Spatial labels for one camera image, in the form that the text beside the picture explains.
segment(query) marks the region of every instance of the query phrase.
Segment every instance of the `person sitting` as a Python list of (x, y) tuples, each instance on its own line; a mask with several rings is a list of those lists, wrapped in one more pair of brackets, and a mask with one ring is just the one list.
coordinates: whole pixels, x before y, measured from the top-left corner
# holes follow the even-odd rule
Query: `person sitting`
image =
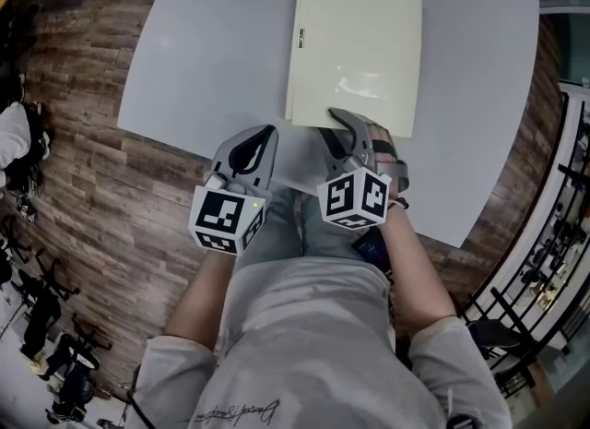
[(53, 354), (47, 357), (47, 370), (44, 374), (39, 375), (39, 378), (44, 381), (49, 381), (50, 377), (55, 374), (64, 365), (70, 365), (73, 362), (73, 356), (82, 357), (83, 361), (91, 363), (94, 368), (98, 368), (99, 363), (92, 352), (80, 345), (69, 334), (64, 334), (57, 343), (57, 347)]
[[(389, 138), (374, 128), (373, 142)], [(512, 428), (397, 181), (379, 229), (411, 370), (395, 353), (390, 281), (350, 246), (353, 231), (323, 220), (317, 197), (301, 200), (300, 237), (296, 194), (281, 189), (238, 261), (206, 253), (163, 335), (147, 344), (125, 428)]]
[(39, 114), (15, 101), (0, 113), (0, 187), (31, 194), (30, 171), (49, 157), (49, 136), (41, 126)]
[(30, 321), (25, 331), (25, 343), (20, 348), (20, 353), (31, 360), (42, 351), (49, 327), (57, 321), (62, 310), (57, 297), (41, 282), (32, 279), (24, 272), (19, 272), (23, 281), (23, 287), (37, 302), (30, 312)]
[(75, 365), (65, 376), (61, 387), (47, 385), (47, 390), (53, 394), (52, 410), (45, 410), (47, 421), (51, 424), (65, 421), (82, 423), (84, 421), (86, 405), (92, 400), (89, 372), (88, 368)]

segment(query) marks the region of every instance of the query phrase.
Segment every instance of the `wooden floor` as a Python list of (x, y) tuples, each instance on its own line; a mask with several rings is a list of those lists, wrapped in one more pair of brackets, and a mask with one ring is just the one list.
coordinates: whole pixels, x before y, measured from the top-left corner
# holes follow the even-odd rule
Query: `wooden floor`
[[(157, 335), (202, 254), (186, 229), (192, 193), (208, 161), (116, 128), (127, 72), (153, 0), (22, 0), (42, 4), (37, 44), (19, 62), (28, 101), (53, 128), (45, 189), (24, 242), (64, 264), (82, 292), (64, 305), (113, 343), (100, 379), (132, 379), (146, 339)], [(447, 287), (465, 300), (519, 233), (539, 188), (561, 116), (553, 29), (541, 25), (535, 76), (510, 157), (461, 249), (424, 239)], [(14, 212), (13, 198), (0, 212)], [(35, 266), (26, 266), (38, 273)]]

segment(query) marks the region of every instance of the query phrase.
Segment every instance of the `gray t-shirt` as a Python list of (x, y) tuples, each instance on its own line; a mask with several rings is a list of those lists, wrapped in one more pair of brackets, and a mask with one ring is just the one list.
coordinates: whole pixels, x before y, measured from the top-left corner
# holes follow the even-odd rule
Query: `gray t-shirt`
[[(220, 357), (184, 339), (150, 340), (136, 401), (158, 428), (444, 428), (469, 414), (512, 427), (465, 325), (449, 317), (395, 357), (389, 283), (370, 265), (304, 257), (235, 273)], [(134, 412), (127, 428), (144, 428)]]

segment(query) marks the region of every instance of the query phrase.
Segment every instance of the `jeans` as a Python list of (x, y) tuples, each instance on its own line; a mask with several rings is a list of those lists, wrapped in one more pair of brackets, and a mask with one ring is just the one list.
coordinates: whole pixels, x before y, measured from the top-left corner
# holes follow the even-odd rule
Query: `jeans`
[(283, 188), (273, 194), (266, 221), (248, 245), (235, 269), (298, 256), (326, 256), (363, 261), (350, 246), (357, 238), (353, 231), (322, 220), (317, 197), (303, 195), (299, 237), (293, 206), (295, 191)]
[(43, 290), (30, 312), (29, 325), (25, 331), (25, 343), (20, 351), (31, 360), (42, 351), (51, 319), (57, 321), (62, 315), (59, 301), (49, 290)]
[(69, 334), (64, 334), (57, 344), (52, 355), (47, 357), (47, 371), (45, 376), (54, 375), (62, 366), (70, 365), (72, 357), (70, 356), (70, 347), (76, 346), (76, 341)]

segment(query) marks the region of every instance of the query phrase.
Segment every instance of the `shoe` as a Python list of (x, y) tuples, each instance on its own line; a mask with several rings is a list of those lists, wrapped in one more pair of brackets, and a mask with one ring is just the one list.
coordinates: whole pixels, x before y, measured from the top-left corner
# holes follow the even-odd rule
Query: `shoe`
[(21, 73), (18, 75), (18, 84), (20, 85), (20, 95), (18, 101), (23, 102), (25, 100), (25, 74)]
[(41, 159), (46, 160), (47, 157), (49, 157), (52, 153), (52, 151), (49, 148), (49, 144), (51, 143), (51, 140), (49, 139), (47, 132), (43, 131), (43, 135), (39, 139), (39, 143), (43, 146), (43, 156), (41, 157)]

